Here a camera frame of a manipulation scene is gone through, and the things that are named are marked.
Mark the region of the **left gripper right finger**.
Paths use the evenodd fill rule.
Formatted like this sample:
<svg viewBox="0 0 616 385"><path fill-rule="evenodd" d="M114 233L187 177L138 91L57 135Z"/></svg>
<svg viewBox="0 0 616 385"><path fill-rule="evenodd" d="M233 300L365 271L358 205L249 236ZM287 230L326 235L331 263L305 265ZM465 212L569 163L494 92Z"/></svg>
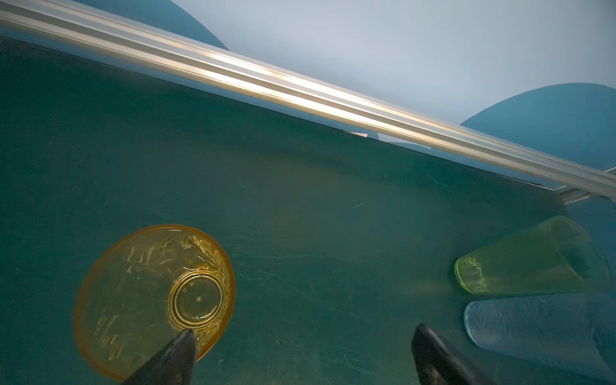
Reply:
<svg viewBox="0 0 616 385"><path fill-rule="evenodd" d="M415 329L412 354L420 384L495 384L426 323Z"/></svg>

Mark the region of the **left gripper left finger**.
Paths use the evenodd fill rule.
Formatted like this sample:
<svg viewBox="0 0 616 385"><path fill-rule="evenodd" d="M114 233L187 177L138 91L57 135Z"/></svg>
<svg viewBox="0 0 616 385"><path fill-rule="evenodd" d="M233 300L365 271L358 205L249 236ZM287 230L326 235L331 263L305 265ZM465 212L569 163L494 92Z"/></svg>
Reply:
<svg viewBox="0 0 616 385"><path fill-rule="evenodd" d="M197 340L183 330L122 385L189 385L196 362Z"/></svg>

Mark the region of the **tall yellow glass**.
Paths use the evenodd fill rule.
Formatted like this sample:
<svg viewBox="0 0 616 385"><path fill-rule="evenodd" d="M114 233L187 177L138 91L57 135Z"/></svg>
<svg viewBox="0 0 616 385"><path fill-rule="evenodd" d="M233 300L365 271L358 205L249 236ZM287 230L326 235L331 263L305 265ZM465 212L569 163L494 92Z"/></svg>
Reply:
<svg viewBox="0 0 616 385"><path fill-rule="evenodd" d="M75 340L114 380L126 380L183 330L194 333L201 359L223 335L235 291L231 261L209 235L180 225L141 229L88 271L75 303Z"/></svg>

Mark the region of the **tall pale blue glass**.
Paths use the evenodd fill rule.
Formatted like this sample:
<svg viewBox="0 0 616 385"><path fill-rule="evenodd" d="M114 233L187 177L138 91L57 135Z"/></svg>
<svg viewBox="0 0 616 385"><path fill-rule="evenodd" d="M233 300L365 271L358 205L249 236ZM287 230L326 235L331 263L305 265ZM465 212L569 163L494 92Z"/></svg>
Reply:
<svg viewBox="0 0 616 385"><path fill-rule="evenodd" d="M615 301L605 294L476 301L464 321L486 351L615 381Z"/></svg>

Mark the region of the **tall pale green glass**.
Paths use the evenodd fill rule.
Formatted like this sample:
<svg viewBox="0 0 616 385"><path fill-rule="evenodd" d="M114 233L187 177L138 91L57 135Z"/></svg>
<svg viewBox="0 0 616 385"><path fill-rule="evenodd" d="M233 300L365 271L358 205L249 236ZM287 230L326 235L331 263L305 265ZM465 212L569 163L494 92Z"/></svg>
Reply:
<svg viewBox="0 0 616 385"><path fill-rule="evenodd" d="M557 216L456 260L454 273L472 295L550 295L604 290L611 272L590 234Z"/></svg>

